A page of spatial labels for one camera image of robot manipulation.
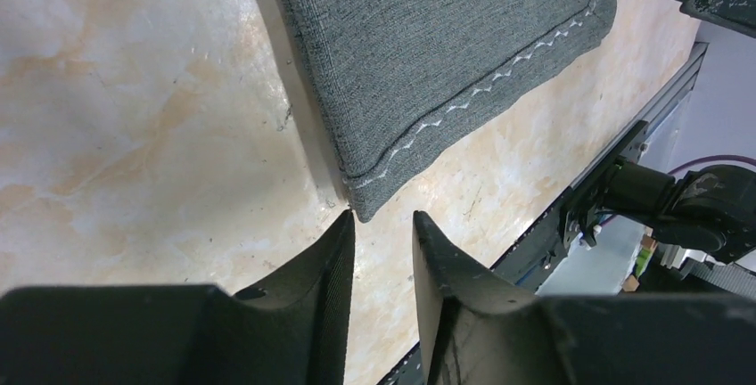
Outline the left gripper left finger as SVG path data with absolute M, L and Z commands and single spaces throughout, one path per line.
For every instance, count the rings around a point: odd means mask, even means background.
M 211 283 L 36 286 L 1 298 L 4 384 L 341 384 L 355 255 L 342 212 L 235 294 Z

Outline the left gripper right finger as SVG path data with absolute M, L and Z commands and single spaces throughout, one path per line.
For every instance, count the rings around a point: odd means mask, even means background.
M 755 303 L 732 293 L 540 297 L 413 215 L 428 384 L 752 384 Z

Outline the grey cloth napkin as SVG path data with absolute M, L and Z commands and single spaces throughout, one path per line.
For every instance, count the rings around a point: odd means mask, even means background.
M 597 48 L 617 0 L 279 0 L 362 222 Z

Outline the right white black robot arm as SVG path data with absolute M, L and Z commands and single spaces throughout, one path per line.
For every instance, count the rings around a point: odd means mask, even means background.
M 675 0 L 679 10 L 749 37 L 755 35 L 755 0 Z M 653 238 L 702 251 L 730 264 L 755 249 L 755 174 L 733 165 L 689 171 L 681 179 L 640 166 L 611 150 L 567 197 L 558 233 L 596 243 L 604 214 L 650 227 Z

